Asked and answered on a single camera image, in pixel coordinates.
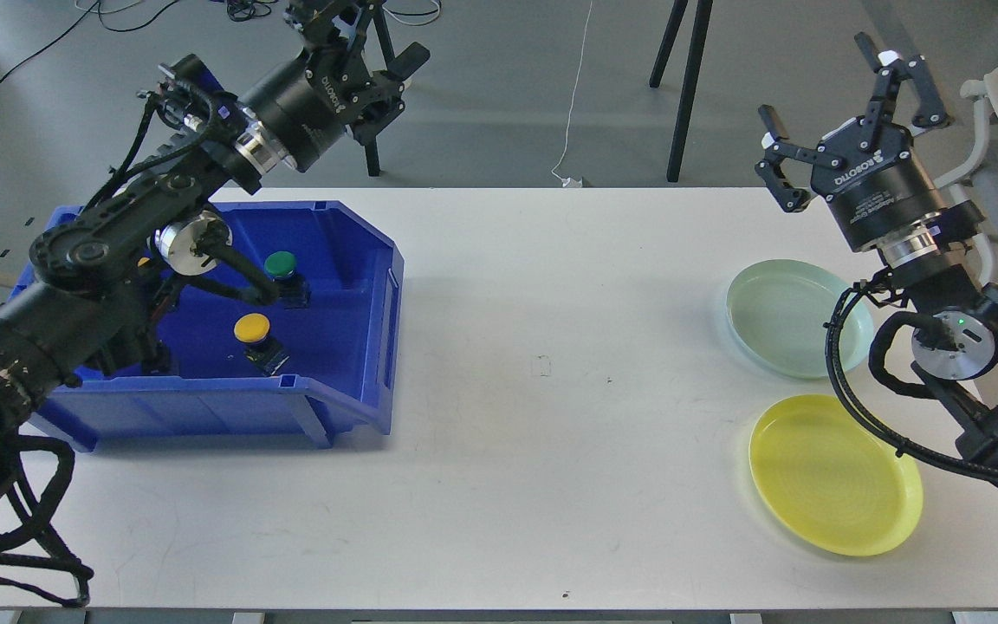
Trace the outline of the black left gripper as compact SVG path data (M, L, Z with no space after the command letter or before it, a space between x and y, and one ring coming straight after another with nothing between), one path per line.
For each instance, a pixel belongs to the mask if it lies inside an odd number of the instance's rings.
M273 68L239 96L275 159L305 172L348 137L365 148L368 171L380 169L376 138L405 111L405 84L429 59L418 42L369 71L363 55L375 1L288 1L285 23L300 36L297 58Z

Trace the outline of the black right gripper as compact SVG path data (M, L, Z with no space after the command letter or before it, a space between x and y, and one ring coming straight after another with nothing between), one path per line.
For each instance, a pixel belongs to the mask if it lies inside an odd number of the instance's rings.
M763 158L755 172L786 213L804 211L814 194L796 188L781 170L785 159L815 166L842 159L839 169L816 166L814 190L822 197L852 252L864 252L880 238L910 228L932 214L947 209L946 198L932 185L922 161L912 150L911 131L891 122L903 86L915 92L917 107L911 125L922 131L943 129L953 115L940 95L930 65L922 55L906 59L894 50L879 50L867 33L856 33L854 41L876 75L862 122L851 118L821 138L815 147L795 145L780 115L769 104L759 106L765 134L761 137ZM860 134L883 126L878 146L860 150Z

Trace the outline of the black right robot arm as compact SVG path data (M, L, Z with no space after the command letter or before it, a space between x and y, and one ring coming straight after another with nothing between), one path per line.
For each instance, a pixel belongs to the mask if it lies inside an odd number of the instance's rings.
M845 410L899 457L998 489L998 285L978 284L960 257L983 216L973 202L947 201L912 149L911 128L892 119L900 88L910 83L918 98L912 126L949 126L926 60L879 50L864 32L855 41L875 75L864 113L803 147L789 142L779 115L764 104L764 155L754 170L787 213L823 198L849 249L875 251L883 262L872 279L839 296L825 323L826 371ZM958 457L892 430L849 386L839 338L863 299L896 307L872 339L872 378L895 394L938 400L962 428Z

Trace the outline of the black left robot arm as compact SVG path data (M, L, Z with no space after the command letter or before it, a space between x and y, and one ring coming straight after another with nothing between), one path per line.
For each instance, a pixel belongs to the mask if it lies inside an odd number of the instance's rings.
M280 296L211 197L229 182L255 193L282 163L305 172L343 135L378 173L378 134L431 52L393 51L380 1L290 1L284 17L301 51L246 94L197 55L163 66L121 166L75 220L32 242L35 281L0 307L0 586L64 608L90 601L94 572L52 524L75 451L21 431L56 388L79 387L80 367L159 370L169 353L156 328L183 288L254 307Z

